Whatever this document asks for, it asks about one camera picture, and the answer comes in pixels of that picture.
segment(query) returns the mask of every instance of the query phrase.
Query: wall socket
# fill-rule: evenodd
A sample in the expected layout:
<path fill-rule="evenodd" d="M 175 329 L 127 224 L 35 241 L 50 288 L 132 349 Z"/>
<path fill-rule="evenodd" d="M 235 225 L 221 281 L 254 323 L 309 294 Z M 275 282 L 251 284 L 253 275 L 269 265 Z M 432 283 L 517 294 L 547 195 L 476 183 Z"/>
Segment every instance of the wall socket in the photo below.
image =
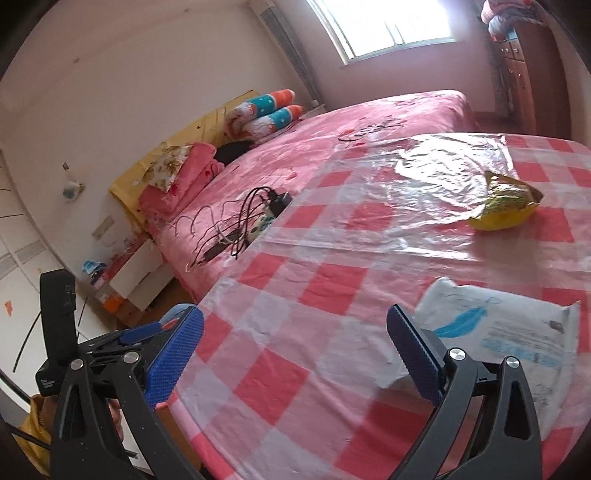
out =
<path fill-rule="evenodd" d="M 113 217 L 109 215 L 100 223 L 98 227 L 96 227 L 95 231 L 92 232 L 92 238 L 94 238 L 97 241 L 100 240 L 105 236 L 105 233 L 107 233 L 109 228 L 111 228 L 114 224 L 115 220 L 113 220 Z"/>

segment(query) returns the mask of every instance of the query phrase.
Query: red and white checkered tablecloth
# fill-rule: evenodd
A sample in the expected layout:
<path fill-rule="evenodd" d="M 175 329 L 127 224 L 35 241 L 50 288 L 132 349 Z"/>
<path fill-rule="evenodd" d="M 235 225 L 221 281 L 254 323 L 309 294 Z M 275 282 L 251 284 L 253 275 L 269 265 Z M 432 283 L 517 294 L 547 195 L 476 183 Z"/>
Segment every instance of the red and white checkered tablecloth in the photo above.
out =
<path fill-rule="evenodd" d="M 485 169 L 545 193 L 526 224 L 468 227 Z M 590 200 L 591 151 L 575 142 L 420 135 L 335 152 L 201 303 L 205 334 L 169 399 L 174 417 L 219 479 L 387 478 L 431 405 L 391 387 L 386 312 L 412 311 L 445 275 L 582 302 L 574 380 L 544 442 L 549 475 L 591 419 Z"/>

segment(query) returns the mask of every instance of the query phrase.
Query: wooden floor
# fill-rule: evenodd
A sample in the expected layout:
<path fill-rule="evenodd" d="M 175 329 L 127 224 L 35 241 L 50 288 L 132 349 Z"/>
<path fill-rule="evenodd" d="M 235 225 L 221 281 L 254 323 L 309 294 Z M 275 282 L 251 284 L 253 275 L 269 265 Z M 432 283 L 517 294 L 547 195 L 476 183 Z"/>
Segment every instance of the wooden floor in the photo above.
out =
<path fill-rule="evenodd" d="M 189 292 L 183 288 L 180 282 L 174 278 L 166 288 L 150 304 L 145 311 L 139 325 L 157 322 L 164 314 L 179 303 L 193 303 Z"/>
<path fill-rule="evenodd" d="M 476 121 L 480 130 L 486 134 L 522 134 L 519 122 L 506 118 L 498 118 L 494 113 L 477 112 Z"/>

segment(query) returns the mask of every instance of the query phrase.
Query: yellow bedspread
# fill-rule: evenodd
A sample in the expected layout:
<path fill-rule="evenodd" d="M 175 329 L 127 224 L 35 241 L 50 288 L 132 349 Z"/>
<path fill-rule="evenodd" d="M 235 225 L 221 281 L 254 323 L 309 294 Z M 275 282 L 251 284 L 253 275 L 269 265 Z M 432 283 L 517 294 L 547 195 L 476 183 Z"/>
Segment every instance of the yellow bedspread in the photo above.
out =
<path fill-rule="evenodd" d="M 167 138 L 111 184 L 109 191 L 121 202 L 128 219 L 134 227 L 144 228 L 145 217 L 138 207 L 139 196 L 147 185 L 143 182 L 142 178 L 152 162 L 157 160 L 162 154 L 163 149 L 171 145 L 184 145 L 195 142 L 204 142 L 212 144 L 215 147 L 221 147 L 230 142 L 231 140 L 223 132 L 226 112 L 229 112 L 242 102 L 257 96 L 259 96 L 258 93 L 250 90 L 244 95 L 240 95 L 240 97 L 226 103 L 223 107 L 195 120 L 180 132 Z"/>

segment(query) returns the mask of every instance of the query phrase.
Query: tiled wall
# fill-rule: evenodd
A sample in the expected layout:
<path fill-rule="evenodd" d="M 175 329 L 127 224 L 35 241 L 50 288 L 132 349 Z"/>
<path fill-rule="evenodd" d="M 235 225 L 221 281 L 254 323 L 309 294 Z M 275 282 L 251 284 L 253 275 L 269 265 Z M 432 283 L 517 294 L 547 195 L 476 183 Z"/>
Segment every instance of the tiled wall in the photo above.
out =
<path fill-rule="evenodd" d="M 35 373 L 46 359 L 39 276 L 59 268 L 60 263 L 45 249 L 24 215 L 0 167 L 0 368 L 29 395 L 37 393 Z M 115 327 L 80 288 L 76 303 L 79 341 Z"/>

